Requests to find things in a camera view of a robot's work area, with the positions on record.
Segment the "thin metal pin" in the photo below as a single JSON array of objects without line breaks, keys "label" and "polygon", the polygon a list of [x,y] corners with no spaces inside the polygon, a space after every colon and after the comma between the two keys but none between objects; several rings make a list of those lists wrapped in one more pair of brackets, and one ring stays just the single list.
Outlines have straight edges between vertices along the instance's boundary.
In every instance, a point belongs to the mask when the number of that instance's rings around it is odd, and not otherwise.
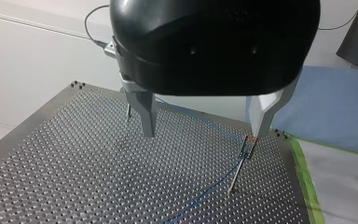
[{"label": "thin metal pin", "polygon": [[244,162],[245,160],[250,160],[250,159],[252,158],[252,156],[253,156],[253,154],[254,154],[254,152],[255,152],[255,146],[256,146],[256,144],[257,144],[257,140],[258,140],[258,139],[256,138],[256,139],[255,139],[255,143],[254,143],[254,144],[252,145],[252,147],[251,147],[251,151],[249,152],[249,155],[248,155],[247,157],[243,157],[243,158],[241,159],[240,165],[238,166],[237,171],[235,172],[234,178],[233,178],[233,180],[232,180],[232,182],[231,182],[231,186],[230,186],[229,189],[228,189],[228,192],[227,192],[228,194],[235,191],[235,184],[237,183],[238,176],[239,176],[240,171],[241,171],[241,168],[242,168],[242,166],[243,166],[243,162]]},{"label": "thin metal pin", "polygon": [[127,105],[127,119],[129,119],[131,117],[131,105],[128,104]]},{"label": "thin metal pin", "polygon": [[242,146],[240,148],[240,153],[238,154],[238,158],[242,157],[244,150],[246,148],[246,141],[248,140],[248,135],[245,135],[245,138],[242,141]]}]

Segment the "perforated metal table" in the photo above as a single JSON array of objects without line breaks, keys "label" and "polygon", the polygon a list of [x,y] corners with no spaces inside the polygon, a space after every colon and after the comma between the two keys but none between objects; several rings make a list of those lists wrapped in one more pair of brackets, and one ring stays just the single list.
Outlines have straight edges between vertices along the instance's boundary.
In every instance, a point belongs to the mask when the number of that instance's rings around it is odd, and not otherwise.
[{"label": "perforated metal table", "polygon": [[[0,223],[162,223],[187,209],[237,161],[241,144],[158,103],[157,136],[127,121],[124,95],[68,87],[0,141]],[[191,111],[228,133],[250,125]],[[229,181],[182,223],[309,223],[291,146],[266,137]]]}]

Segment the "green tape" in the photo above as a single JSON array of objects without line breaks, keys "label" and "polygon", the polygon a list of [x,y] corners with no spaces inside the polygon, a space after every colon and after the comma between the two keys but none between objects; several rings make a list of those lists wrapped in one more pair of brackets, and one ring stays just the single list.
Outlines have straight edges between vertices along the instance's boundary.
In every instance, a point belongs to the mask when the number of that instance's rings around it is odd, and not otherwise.
[{"label": "green tape", "polygon": [[302,138],[302,137],[298,137],[298,136],[295,136],[295,135],[290,134],[290,133],[285,133],[285,134],[286,134],[288,137],[290,137],[290,138],[295,138],[295,139],[298,139],[298,140],[301,140],[301,141],[305,141],[305,142],[317,144],[317,145],[319,145],[319,146],[331,147],[331,148],[336,149],[336,150],[340,150],[340,151],[344,151],[344,152],[349,152],[349,153],[351,153],[351,154],[358,155],[358,152],[355,152],[355,151],[352,151],[352,150],[349,150],[349,149],[343,149],[343,148],[335,147],[335,146],[332,146],[332,145],[329,145],[329,144],[326,144],[326,143],[313,142],[313,141],[310,141],[310,140],[308,140],[308,139],[304,139],[304,138]]},{"label": "green tape", "polygon": [[304,195],[304,201],[310,217],[310,224],[324,224],[324,214],[319,205],[318,197],[316,195],[315,187],[313,186],[302,148],[294,138],[290,138],[290,143],[292,144],[293,152],[295,154],[296,173]]}]

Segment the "white wall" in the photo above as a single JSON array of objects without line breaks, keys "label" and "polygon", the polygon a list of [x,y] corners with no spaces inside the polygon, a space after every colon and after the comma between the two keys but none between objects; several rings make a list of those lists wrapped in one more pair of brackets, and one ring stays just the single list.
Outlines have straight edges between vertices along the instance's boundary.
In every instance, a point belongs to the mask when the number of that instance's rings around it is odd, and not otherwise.
[{"label": "white wall", "polygon": [[[109,0],[0,0],[0,122],[18,125],[75,79],[119,89],[117,63],[85,38],[83,27],[83,19],[91,9],[108,3]],[[357,8],[358,0],[323,0],[320,26],[340,25]],[[89,27],[96,38],[109,41],[112,30],[108,10],[93,15]],[[318,32],[306,64],[348,67],[336,56],[348,28]],[[167,99],[232,119],[244,117],[244,97]]]},{"label": "white wall", "polygon": [[[358,0],[321,0],[319,27],[332,28],[347,22],[358,9]],[[333,31],[318,31],[305,65],[348,68],[351,64],[336,52],[351,27],[351,23]]]}]

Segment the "blue towel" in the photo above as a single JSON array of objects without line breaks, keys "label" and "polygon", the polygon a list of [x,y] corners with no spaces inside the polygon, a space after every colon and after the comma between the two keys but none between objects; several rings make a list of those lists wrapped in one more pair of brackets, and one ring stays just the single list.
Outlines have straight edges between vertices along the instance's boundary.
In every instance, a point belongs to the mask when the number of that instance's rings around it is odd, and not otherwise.
[{"label": "blue towel", "polygon": [[272,127],[358,152],[358,69],[304,66],[292,100]]}]

